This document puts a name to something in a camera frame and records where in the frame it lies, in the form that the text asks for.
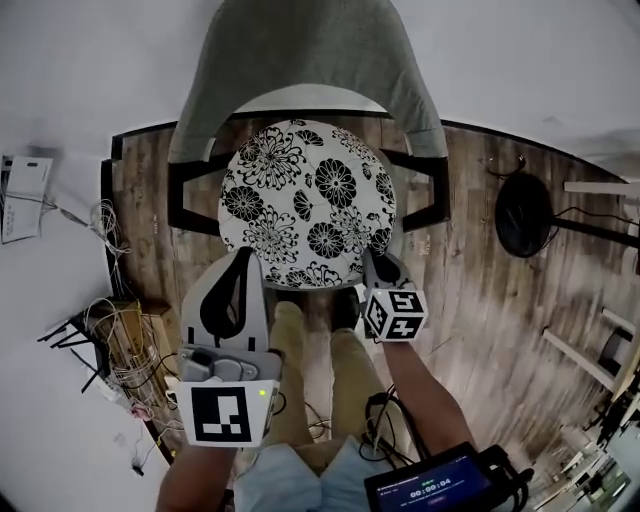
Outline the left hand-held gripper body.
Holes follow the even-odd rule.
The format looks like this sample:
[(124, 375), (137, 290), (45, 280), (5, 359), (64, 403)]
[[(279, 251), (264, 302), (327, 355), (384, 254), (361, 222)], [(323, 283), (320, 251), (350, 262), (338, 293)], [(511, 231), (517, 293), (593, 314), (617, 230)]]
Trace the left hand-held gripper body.
[(192, 446), (255, 448), (268, 433), (279, 393), (276, 352), (183, 345), (176, 399)]

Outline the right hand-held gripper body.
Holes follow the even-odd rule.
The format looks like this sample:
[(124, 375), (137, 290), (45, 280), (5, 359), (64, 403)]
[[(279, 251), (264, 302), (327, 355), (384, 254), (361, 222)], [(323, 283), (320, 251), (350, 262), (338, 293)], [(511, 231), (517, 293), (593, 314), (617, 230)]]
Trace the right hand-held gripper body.
[(409, 279), (397, 285), (366, 287), (364, 297), (365, 337), (377, 343), (412, 342), (429, 317), (424, 291)]

